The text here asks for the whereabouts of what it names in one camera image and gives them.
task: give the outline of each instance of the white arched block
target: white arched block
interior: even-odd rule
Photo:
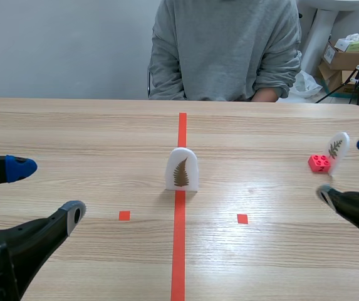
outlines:
[[[332,176],[350,147],[350,138],[347,133],[337,133],[328,143],[324,155],[331,162],[328,174]]]
[[[178,147],[171,152],[165,170],[165,188],[179,191],[199,190],[199,166],[190,149]]]

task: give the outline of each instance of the blue gripper tip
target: blue gripper tip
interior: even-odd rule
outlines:
[[[5,173],[8,183],[25,179],[37,170],[37,164],[32,159],[16,158],[14,156],[6,156]]]

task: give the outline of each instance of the red tape line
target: red tape line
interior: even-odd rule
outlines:
[[[178,147],[186,147],[186,113],[179,114]],[[186,192],[175,192],[171,301],[185,301]]]

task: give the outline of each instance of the red square marker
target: red square marker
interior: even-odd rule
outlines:
[[[130,211],[119,211],[119,221],[130,221]]]
[[[238,214],[237,222],[239,224],[249,224],[249,219],[247,218],[247,214]]]

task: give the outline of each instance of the red lego brick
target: red lego brick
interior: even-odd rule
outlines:
[[[328,172],[331,163],[324,155],[312,155],[309,159],[309,166],[313,172]]]

